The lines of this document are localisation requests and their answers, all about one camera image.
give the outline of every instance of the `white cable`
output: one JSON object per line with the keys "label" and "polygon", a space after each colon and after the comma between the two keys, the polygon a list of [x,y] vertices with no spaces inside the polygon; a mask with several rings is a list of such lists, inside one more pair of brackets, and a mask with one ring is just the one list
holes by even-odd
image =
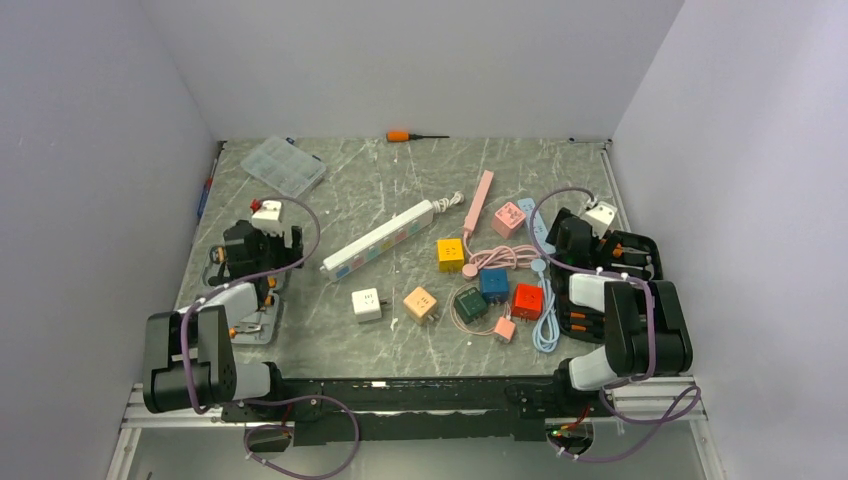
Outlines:
{"label": "white cable", "polygon": [[[533,346],[536,350],[542,353],[551,353],[556,349],[559,342],[559,322],[556,318],[556,295],[554,295],[551,281],[545,278],[545,268],[547,265],[542,259],[533,260],[530,268],[539,275],[538,285],[545,292],[545,311],[533,327]],[[548,330],[548,335],[545,336],[545,329]]]}
{"label": "white cable", "polygon": [[445,213],[445,210],[453,207],[455,205],[459,205],[460,203],[465,201],[465,195],[462,192],[456,192],[453,194],[453,197],[450,199],[440,198],[438,200],[433,201],[433,208],[436,209],[436,213]]}

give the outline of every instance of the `screwdriver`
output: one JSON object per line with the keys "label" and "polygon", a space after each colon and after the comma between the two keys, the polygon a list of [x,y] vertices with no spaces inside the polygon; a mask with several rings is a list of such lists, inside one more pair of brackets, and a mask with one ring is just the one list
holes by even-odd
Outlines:
{"label": "screwdriver", "polygon": [[450,138],[447,135],[416,135],[414,133],[392,131],[386,134],[387,142],[408,142],[410,140],[420,140],[422,138]]}

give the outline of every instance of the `gray marble tabletop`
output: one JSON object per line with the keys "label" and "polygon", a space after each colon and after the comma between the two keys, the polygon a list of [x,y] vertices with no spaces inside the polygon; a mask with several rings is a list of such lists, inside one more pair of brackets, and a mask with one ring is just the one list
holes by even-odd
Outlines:
{"label": "gray marble tabletop", "polygon": [[[225,144],[195,236],[179,305],[187,305],[202,293],[200,275],[206,252],[221,243],[223,231],[236,220],[249,217],[252,199],[275,193],[239,165],[260,143],[232,140]],[[587,187],[600,199],[615,203],[601,144],[507,138],[390,144],[384,139],[304,138],[296,146],[327,164],[323,182],[303,197],[321,221],[321,243],[306,266],[293,272],[282,294],[285,308],[271,343],[235,345],[239,361],[274,361],[284,376],[292,378],[538,375],[550,374],[563,359],[595,348],[563,336],[553,353],[538,353],[531,338],[533,323],[518,322],[510,344],[457,330],[446,303],[451,291],[465,280],[459,274],[439,273],[436,240],[460,236],[483,170],[492,170],[495,177],[471,239],[474,251],[529,242],[523,228],[504,241],[490,227],[495,211],[507,201],[538,200],[555,188],[571,185]],[[464,205],[437,215],[432,225],[340,281],[329,282],[318,271],[324,258],[392,215],[422,199],[450,197],[455,191],[468,198]],[[543,206],[543,219],[550,225],[558,208],[576,209],[584,201],[577,193],[559,195]],[[285,218],[303,227],[304,250],[308,251],[315,240],[309,217],[292,205],[287,206]],[[538,280],[529,269],[508,274],[511,287]],[[417,286],[439,302],[435,323],[419,326],[403,309],[404,297]],[[371,287],[390,304],[383,309],[382,321],[360,325],[354,319],[351,293]],[[490,312],[482,326],[491,326],[497,316]]]}

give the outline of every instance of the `transparent organizer box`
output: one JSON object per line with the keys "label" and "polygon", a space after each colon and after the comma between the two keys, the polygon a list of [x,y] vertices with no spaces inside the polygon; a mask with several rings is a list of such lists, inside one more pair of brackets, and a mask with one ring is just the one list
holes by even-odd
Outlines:
{"label": "transparent organizer box", "polygon": [[241,167],[274,190],[299,198],[327,171],[324,162],[280,137],[271,137],[242,160]]}

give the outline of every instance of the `white wall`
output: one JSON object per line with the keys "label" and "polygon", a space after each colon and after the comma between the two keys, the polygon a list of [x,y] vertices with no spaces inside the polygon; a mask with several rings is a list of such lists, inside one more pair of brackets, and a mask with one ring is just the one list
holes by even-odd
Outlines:
{"label": "white wall", "polygon": [[845,477],[848,4],[688,0],[615,136],[731,479]]}
{"label": "white wall", "polygon": [[608,138],[682,0],[143,0],[221,138]]}
{"label": "white wall", "polygon": [[0,478],[103,478],[214,141],[135,0],[0,4]]}

